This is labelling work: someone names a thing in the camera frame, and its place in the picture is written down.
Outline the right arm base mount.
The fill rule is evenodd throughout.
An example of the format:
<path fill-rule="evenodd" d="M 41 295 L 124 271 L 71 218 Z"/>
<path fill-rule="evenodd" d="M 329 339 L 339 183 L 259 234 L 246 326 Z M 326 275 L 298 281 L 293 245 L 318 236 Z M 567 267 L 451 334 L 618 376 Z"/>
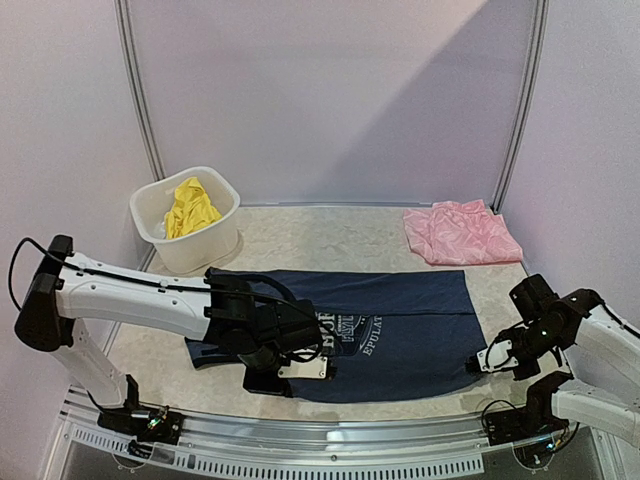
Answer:
<path fill-rule="evenodd" d="M 537 441 L 547 452 L 559 451 L 571 443 L 581 427 L 577 422 L 571 428 L 569 420 L 535 407 L 516 407 L 507 400 L 491 401 L 481 412 L 480 421 L 492 446 Z"/>

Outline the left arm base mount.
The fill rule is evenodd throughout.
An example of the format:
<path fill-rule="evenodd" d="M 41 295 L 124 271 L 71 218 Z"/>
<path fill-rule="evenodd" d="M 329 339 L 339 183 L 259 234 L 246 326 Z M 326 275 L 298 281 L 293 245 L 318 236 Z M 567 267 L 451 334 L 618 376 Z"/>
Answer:
<path fill-rule="evenodd" d="M 119 407 L 104 407 L 89 396 L 100 411 L 98 425 L 135 437 L 138 442 L 177 445 L 186 416 L 169 406 L 142 405 L 138 383 L 129 374 L 125 376 L 125 381 L 126 397 Z"/>

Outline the dark blue garment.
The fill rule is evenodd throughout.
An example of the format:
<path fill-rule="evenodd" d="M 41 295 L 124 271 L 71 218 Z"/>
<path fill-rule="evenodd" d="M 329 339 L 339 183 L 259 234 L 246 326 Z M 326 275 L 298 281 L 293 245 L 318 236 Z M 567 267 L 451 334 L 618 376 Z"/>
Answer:
<path fill-rule="evenodd" d="M 330 381 L 293 379 L 296 398 L 348 404 L 444 395 L 474 381 L 466 360 L 486 342 L 461 270 L 353 273 L 274 270 L 332 329 Z"/>

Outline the pink patterned shorts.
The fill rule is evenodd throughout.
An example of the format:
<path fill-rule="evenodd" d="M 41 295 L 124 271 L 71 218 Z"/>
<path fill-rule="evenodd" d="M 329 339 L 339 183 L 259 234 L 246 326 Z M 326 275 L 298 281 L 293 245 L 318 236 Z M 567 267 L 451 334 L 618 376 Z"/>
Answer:
<path fill-rule="evenodd" d="M 503 216 L 492 213 L 481 200 L 406 209 L 403 225 L 409 249 L 429 265 L 477 266 L 523 260 L 523 250 Z"/>

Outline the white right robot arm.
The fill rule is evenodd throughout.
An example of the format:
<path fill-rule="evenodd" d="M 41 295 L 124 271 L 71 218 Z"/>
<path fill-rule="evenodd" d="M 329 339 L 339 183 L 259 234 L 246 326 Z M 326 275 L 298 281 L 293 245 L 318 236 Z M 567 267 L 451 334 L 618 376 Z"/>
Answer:
<path fill-rule="evenodd" d="M 592 289 L 559 296 L 539 274 L 510 297 L 524 325 L 511 350 L 521 367 L 567 358 L 531 384 L 517 414 L 524 436 L 582 423 L 639 444 L 639 331 Z"/>

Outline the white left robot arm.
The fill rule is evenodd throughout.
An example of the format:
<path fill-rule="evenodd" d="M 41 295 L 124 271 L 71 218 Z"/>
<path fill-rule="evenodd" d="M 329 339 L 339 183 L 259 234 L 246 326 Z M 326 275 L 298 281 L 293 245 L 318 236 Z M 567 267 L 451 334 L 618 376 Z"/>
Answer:
<path fill-rule="evenodd" d="M 310 302 L 260 274 L 209 270 L 170 279 L 102 264 L 56 236 L 42 251 L 14 331 L 33 350 L 56 358 L 128 434 L 148 426 L 134 380 L 90 338 L 85 319 L 110 320 L 222 347 L 245 366 L 245 387 L 285 396 L 285 362 L 321 341 Z"/>

